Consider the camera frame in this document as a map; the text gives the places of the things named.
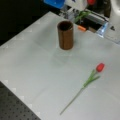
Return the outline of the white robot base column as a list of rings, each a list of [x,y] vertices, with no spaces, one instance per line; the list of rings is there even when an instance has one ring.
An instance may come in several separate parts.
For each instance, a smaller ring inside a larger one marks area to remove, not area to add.
[[[110,0],[111,2],[111,13],[106,26],[104,37],[114,41],[115,43],[120,42],[120,0]]]

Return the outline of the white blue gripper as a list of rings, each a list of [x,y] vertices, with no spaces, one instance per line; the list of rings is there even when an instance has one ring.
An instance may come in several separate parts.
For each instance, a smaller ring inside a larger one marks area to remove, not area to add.
[[[94,5],[96,0],[43,0],[43,2],[57,9],[62,9],[65,5],[68,5],[83,11],[88,5]]]

